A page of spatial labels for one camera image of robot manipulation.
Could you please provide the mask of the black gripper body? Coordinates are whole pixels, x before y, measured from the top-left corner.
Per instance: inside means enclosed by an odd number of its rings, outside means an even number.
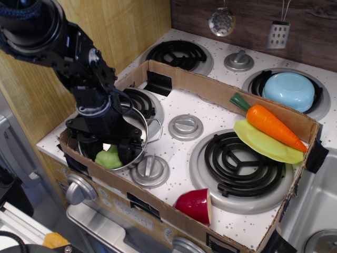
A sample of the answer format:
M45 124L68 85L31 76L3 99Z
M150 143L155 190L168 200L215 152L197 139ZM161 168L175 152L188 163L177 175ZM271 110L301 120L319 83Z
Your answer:
M144 145L144 117L130 105L123 112L109 109L104 116L89 118L83 115L67 120L66 126L76 136L79 133L95 135L103 144L119 145L121 141L129 141L135 147Z

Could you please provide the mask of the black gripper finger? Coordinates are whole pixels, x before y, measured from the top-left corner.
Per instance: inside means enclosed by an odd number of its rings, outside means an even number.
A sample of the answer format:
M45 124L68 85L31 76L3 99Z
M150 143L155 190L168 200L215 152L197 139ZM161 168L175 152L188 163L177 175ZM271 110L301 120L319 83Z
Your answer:
M121 141L117 147L118 157L125 166L131 164L136 158L136 147L129 141Z
M103 150L103 142L97 136L88 133L79 133L77 135L78 149L81 155L95 160L97 154Z

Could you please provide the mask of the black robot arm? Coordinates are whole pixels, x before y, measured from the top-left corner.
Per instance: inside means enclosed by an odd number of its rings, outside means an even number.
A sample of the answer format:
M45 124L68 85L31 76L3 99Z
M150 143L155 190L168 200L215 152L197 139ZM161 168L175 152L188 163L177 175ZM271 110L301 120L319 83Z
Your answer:
M115 87L115 70L93 41L66 19L57 1L1 1L1 49L17 60L51 68L76 101L78 116L66 126L94 159L103 144L117 147L123 165L134 162L145 141L124 119L133 104Z

